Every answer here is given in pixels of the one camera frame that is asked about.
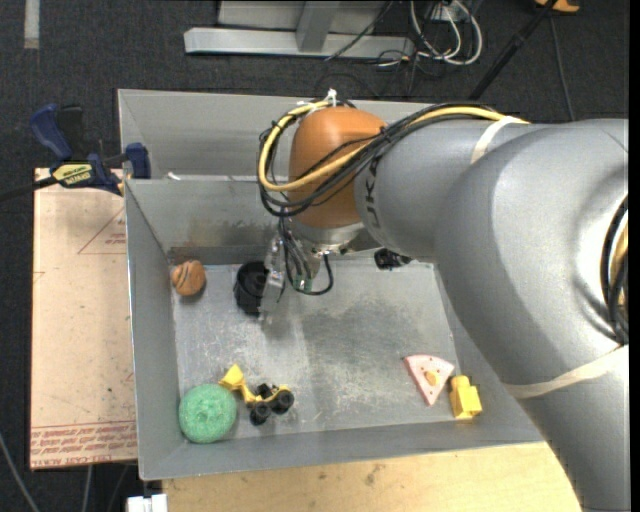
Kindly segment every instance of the yellow clamp label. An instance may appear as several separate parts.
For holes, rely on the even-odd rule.
[[[75,185],[92,178],[92,167],[89,164],[65,164],[51,174],[56,180],[67,186]]]

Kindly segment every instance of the black toy wheel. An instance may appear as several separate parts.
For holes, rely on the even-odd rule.
[[[273,406],[273,412],[276,414],[284,414],[293,405],[294,397],[291,391],[281,391],[278,393],[276,403]]]
[[[245,263],[238,269],[233,294],[248,315],[260,314],[260,302],[267,283],[267,269],[261,261]]]
[[[271,409],[264,402],[258,402],[249,413],[251,424],[256,426],[262,425],[269,416],[271,416]]]

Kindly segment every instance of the cardboard sheet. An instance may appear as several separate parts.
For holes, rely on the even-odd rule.
[[[35,194],[32,469],[137,458],[124,200]]]

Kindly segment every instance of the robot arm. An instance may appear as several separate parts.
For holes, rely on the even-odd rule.
[[[301,118],[274,183],[278,137]],[[323,259],[363,231],[392,264],[436,264],[585,510],[630,510],[627,134],[626,120],[535,125],[478,105],[390,125],[348,103],[299,107],[261,142],[283,248],[268,270],[317,294]]]

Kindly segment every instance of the yellow cable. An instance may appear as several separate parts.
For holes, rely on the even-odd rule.
[[[294,117],[307,113],[308,111],[314,109],[314,106],[317,109],[317,108],[322,108],[322,107],[325,107],[325,106],[328,106],[328,105],[330,105],[330,103],[325,101],[325,102],[319,102],[319,103],[314,103],[314,104],[306,104],[306,105],[304,105],[302,107],[299,107],[297,109],[291,110],[290,112],[285,114],[276,123],[276,126],[281,131],[284,131],[285,126],[287,125],[287,123],[290,122]],[[482,117],[482,118],[488,119],[490,121],[499,121],[500,119],[505,117],[504,114],[500,114],[498,112],[493,112],[491,110],[487,110],[487,109],[484,109],[484,108],[481,108],[481,107],[468,107],[468,106],[443,107],[441,109],[434,110],[432,112],[427,112],[426,114],[420,116],[419,118],[417,118],[414,121],[412,121],[411,123],[409,123],[409,126],[411,126],[411,125],[413,125],[415,123],[419,123],[419,122],[426,121],[426,120],[429,120],[429,119],[433,119],[433,118],[436,118],[436,117],[441,117],[441,116],[446,116],[446,115],[460,115],[460,114],[462,114],[462,115],[470,115],[470,116],[475,116],[475,117]],[[267,179],[267,176],[266,176],[267,155],[269,154],[269,149],[273,145],[273,142],[275,141],[276,136],[277,136],[277,131],[275,130],[276,126],[274,126],[274,128],[269,133],[269,136],[267,137],[267,140],[265,141],[264,146],[262,148],[262,152],[260,154],[260,159],[258,161],[258,178],[260,180],[260,183],[264,186],[264,188],[266,188],[267,190],[271,190],[273,192],[288,192],[288,191],[291,191],[291,190],[296,190],[296,189],[306,185],[307,183],[309,183],[311,181],[314,181],[314,180],[316,180],[316,179],[318,179],[318,178],[320,178],[322,176],[326,176],[327,174],[331,173],[332,171],[335,171],[336,169],[339,169],[340,167],[342,167],[343,165],[348,163],[353,157],[355,157],[364,148],[366,148],[369,144],[371,144],[371,142],[373,142],[373,141],[369,141],[369,142],[363,144],[358,149],[356,149],[354,151],[351,151],[351,152],[347,153],[346,155],[341,156],[340,158],[337,158],[333,162],[330,162],[330,163],[320,167],[319,169],[316,169],[312,173],[309,173],[309,174],[303,176],[302,178],[299,178],[299,179],[297,179],[295,181],[292,181],[292,182],[289,182],[289,183],[285,183],[283,185],[276,185],[274,183],[271,183]]]

